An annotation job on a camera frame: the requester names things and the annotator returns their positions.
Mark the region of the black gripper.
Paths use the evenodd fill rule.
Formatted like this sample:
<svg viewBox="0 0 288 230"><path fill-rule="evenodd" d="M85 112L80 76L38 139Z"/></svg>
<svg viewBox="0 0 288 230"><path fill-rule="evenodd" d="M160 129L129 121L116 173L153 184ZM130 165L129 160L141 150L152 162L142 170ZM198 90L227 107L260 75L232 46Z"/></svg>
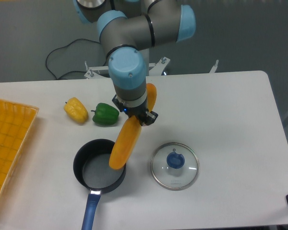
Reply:
<svg viewBox="0 0 288 230"><path fill-rule="evenodd" d="M134 101L126 101L115 95L112 102L120 112L125 113L128 117L135 116L141 126L149 126L158 118L158 113L148 111L147 94L143 94Z"/></svg>

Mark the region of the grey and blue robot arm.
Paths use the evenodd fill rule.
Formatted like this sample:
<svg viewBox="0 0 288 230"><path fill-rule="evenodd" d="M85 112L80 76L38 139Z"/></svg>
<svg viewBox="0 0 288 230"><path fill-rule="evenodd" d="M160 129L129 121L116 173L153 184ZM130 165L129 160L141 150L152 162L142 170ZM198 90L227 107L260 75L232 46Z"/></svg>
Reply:
<svg viewBox="0 0 288 230"><path fill-rule="evenodd" d="M158 115L148 107L141 51L191 38L196 30L191 6L175 0L76 0L74 7L82 22L97 23L116 92L113 103L140 125L153 124Z"/></svg>

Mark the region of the white metal robot base frame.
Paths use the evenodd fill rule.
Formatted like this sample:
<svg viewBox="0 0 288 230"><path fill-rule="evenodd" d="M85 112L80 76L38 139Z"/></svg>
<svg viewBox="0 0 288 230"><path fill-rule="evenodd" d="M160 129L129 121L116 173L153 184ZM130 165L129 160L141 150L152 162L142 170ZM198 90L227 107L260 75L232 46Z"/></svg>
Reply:
<svg viewBox="0 0 288 230"><path fill-rule="evenodd" d="M108 66L101 67L88 67L87 62L85 61L86 73L84 77L86 79L99 79L102 77L109 77L108 75ZM162 76L167 75L166 68L170 63L170 59L167 57L162 57L157 63L149 63L148 65L148 75L149 76Z"/></svg>

